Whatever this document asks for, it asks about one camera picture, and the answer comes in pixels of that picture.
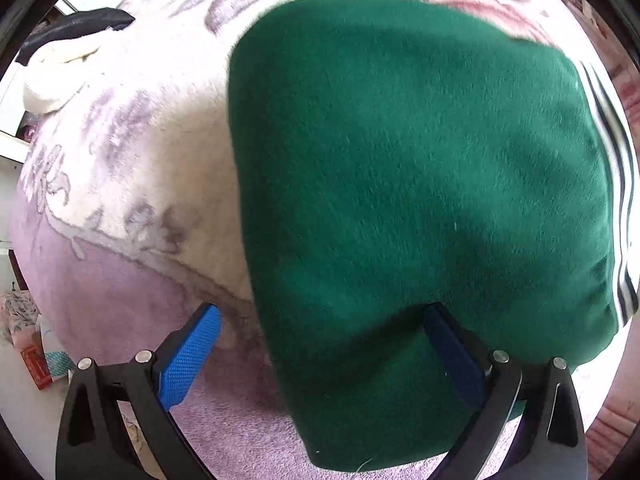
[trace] floral blanket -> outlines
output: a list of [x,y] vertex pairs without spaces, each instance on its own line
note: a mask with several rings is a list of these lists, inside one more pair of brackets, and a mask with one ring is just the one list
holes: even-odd
[[[172,411],[219,478],[347,479],[309,463],[287,415],[239,228],[227,63],[240,35],[284,1],[124,1],[136,21],[92,56],[87,84],[40,124],[12,240],[35,301],[75,360],[130,360],[155,349],[200,302],[220,307],[216,349]],[[425,1],[599,62],[560,0]],[[426,478],[438,460],[359,478]]]

